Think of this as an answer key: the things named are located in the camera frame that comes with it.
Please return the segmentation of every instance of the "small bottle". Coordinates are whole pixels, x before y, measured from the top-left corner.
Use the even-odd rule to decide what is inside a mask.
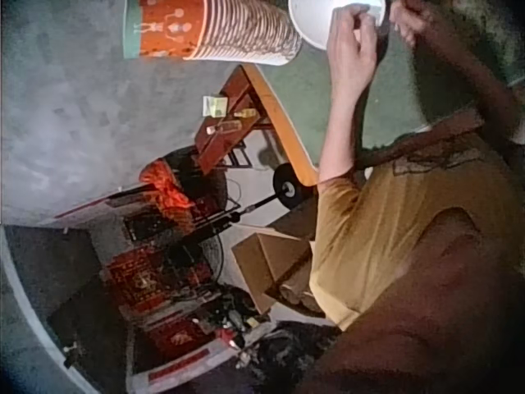
[[[256,117],[259,114],[255,108],[245,108],[241,111],[234,112],[234,117]]]

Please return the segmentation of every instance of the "mustard yellow t-shirt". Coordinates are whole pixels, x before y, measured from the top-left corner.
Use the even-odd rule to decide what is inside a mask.
[[[374,169],[362,190],[331,181],[319,196],[310,286],[326,316],[345,330],[408,269],[408,256],[440,212],[462,208],[478,230],[523,255],[519,188],[477,135],[442,141]]]

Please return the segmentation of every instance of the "stack of paper cups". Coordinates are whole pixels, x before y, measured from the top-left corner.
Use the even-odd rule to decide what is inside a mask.
[[[286,12],[260,0],[128,0],[125,57],[286,64],[301,46]]]

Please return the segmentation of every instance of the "person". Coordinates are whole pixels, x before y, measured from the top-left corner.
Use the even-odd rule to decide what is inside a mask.
[[[523,330],[520,187],[476,133],[376,167],[359,187],[354,111],[377,67],[375,21],[363,11],[348,6],[332,17],[310,279],[344,332],[297,393],[483,392]],[[408,45],[428,46],[472,86],[487,130],[507,148],[523,148],[518,101],[437,8],[397,1],[390,20]]]

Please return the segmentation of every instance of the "white bowl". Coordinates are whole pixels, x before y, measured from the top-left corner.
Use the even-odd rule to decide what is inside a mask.
[[[289,0],[288,8],[295,29],[316,48],[326,50],[330,33],[331,14],[334,8],[352,3],[380,7],[380,17],[376,18],[377,27],[385,19],[385,0]]]

